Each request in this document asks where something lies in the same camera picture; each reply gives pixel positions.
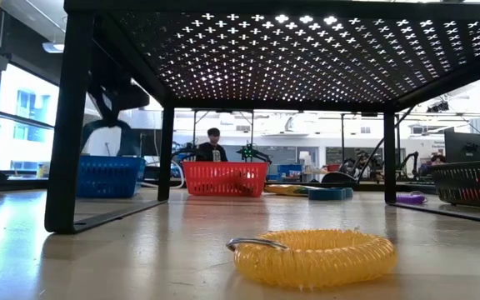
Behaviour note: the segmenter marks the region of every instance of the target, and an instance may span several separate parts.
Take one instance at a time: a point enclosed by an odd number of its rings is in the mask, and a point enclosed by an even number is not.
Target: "blue object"
[[[353,189],[345,187],[344,190],[346,191],[346,199],[353,199]]]
[[[146,161],[140,157],[81,156],[77,197],[130,198],[143,181]]]
[[[343,200],[346,191],[343,188],[322,188],[308,191],[308,200]]]
[[[301,172],[303,167],[300,164],[288,164],[288,165],[278,165],[277,173],[280,178],[290,177],[290,171],[299,171]]]
[[[181,170],[179,170],[179,168],[172,163],[171,166],[170,166],[170,174],[171,174],[170,176],[172,178],[180,178],[181,177]]]

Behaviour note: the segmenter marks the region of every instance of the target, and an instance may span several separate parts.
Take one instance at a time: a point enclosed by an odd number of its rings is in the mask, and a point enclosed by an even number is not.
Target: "yellow object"
[[[260,283],[288,288],[328,288],[381,277],[397,261],[386,238],[356,231],[300,230],[263,234],[288,249],[239,244],[237,270]]]
[[[307,187],[287,184],[269,184],[264,187],[264,192],[276,193],[277,195],[283,196],[308,197],[308,191],[311,189],[320,189],[320,187]]]

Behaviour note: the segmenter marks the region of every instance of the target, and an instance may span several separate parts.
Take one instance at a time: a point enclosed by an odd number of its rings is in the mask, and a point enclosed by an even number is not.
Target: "window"
[[[421,127],[421,126],[414,126],[411,129],[412,129],[412,134],[422,134],[423,133],[423,127]]]
[[[13,65],[8,65],[7,71],[2,72],[0,112],[54,125],[57,102],[57,86]]]
[[[0,117],[0,169],[36,170],[51,161],[53,130]]]

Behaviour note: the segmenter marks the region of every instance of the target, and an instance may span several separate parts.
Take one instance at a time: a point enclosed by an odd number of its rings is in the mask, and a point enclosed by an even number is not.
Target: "spiral wrist keychain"
[[[396,201],[405,204],[424,204],[427,202],[427,197],[423,192],[410,192],[410,194],[398,194]]]
[[[357,231],[299,230],[235,238],[237,270],[260,283],[288,288],[328,288],[381,277],[396,264],[386,238]]]

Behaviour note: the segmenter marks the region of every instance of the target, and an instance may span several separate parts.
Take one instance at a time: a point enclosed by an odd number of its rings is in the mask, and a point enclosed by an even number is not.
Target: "red plastic basket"
[[[327,165],[327,170],[329,172],[336,172],[340,169],[340,164],[339,163],[331,163]]]
[[[183,162],[188,192],[196,196],[248,196],[263,193],[265,162]]]

